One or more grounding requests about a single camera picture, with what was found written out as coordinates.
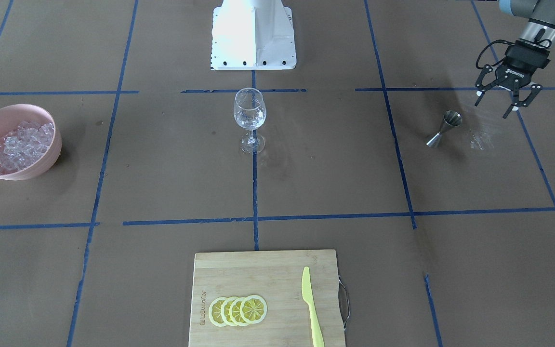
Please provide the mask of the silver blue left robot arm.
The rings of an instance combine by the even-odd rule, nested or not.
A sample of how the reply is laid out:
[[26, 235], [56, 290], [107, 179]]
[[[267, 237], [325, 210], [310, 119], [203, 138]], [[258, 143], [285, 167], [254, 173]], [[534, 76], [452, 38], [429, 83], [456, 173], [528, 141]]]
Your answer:
[[[476, 60], [480, 73], [476, 79], [475, 106], [485, 93], [493, 88], [502, 88], [511, 93], [511, 103], [503, 114], [529, 107], [542, 91], [542, 85], [534, 83], [532, 77], [538, 69], [548, 66], [549, 51], [555, 43], [555, 0], [501, 0], [500, 10], [513, 17], [526, 18], [527, 23], [520, 37], [514, 42], [495, 40], [487, 44]], [[483, 53], [495, 44], [504, 44], [504, 57], [495, 64], [479, 65]]]

